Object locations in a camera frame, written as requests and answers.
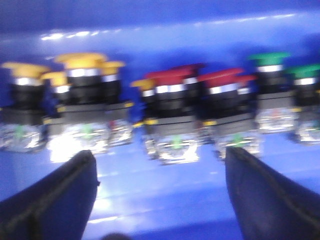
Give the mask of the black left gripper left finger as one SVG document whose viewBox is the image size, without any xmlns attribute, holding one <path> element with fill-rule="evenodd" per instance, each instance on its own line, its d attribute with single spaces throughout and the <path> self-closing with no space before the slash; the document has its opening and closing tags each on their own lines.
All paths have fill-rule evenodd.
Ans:
<svg viewBox="0 0 320 240">
<path fill-rule="evenodd" d="M 80 240 L 97 196 L 97 163 L 82 150 L 0 203 L 2 240 Z"/>
</svg>

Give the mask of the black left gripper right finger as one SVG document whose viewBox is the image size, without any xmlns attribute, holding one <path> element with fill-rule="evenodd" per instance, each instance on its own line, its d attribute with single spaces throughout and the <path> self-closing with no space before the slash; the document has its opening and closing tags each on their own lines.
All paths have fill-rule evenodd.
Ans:
<svg viewBox="0 0 320 240">
<path fill-rule="evenodd" d="M 320 195 L 240 147 L 225 156 L 227 192 L 245 240 L 318 240 Z"/>
</svg>

